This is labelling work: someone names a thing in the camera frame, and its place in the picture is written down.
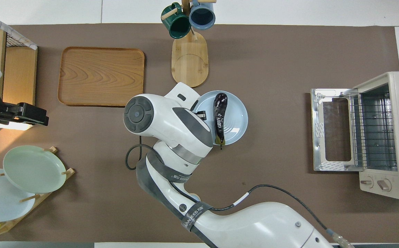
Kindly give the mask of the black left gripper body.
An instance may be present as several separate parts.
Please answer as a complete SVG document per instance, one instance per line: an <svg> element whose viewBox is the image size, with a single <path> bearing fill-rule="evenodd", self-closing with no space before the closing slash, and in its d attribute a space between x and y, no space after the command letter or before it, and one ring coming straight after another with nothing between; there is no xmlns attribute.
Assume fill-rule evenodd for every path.
<svg viewBox="0 0 399 248"><path fill-rule="evenodd" d="M22 110L23 107L20 104L2 103L0 106L0 124L23 123L23 120L17 117Z"/></svg>

